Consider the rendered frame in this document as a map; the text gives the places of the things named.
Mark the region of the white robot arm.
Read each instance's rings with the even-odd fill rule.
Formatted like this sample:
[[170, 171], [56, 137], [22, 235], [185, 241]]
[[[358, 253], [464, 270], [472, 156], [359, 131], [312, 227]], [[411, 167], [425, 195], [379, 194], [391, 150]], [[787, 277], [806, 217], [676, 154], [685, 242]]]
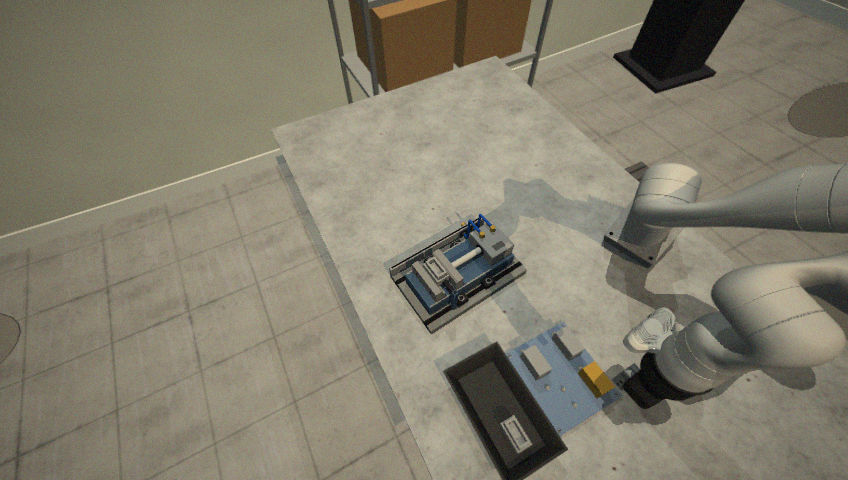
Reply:
[[[700, 175], [682, 164], [652, 166], [639, 185], [624, 233], [641, 247], [660, 243], [673, 227], [848, 233], [848, 163], [791, 168], [704, 202], [696, 202]], [[683, 328], [677, 353], [690, 370], [718, 381], [828, 363], [843, 351], [845, 334], [808, 293], [848, 315], [848, 251], [724, 274], [711, 290], [722, 314]]]

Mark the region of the yellow brass block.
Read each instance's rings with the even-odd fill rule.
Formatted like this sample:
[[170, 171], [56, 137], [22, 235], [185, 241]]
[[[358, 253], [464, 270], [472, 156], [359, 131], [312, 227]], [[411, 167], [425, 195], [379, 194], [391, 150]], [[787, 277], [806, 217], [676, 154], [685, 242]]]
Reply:
[[615, 387], [595, 361], [582, 368], [578, 374], [596, 398]]

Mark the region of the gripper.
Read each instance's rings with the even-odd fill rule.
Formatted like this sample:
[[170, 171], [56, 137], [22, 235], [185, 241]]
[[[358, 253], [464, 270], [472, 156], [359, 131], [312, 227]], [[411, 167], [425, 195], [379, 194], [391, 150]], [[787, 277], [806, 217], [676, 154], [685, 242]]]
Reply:
[[673, 312], [662, 307], [646, 317], [623, 339], [624, 346], [630, 352], [645, 354], [640, 368], [633, 363], [612, 381], [621, 391], [624, 389], [642, 409], [648, 409], [663, 399], [683, 401], [693, 395], [706, 394], [727, 380], [704, 378], [684, 364], [675, 346], [680, 331], [676, 332]]

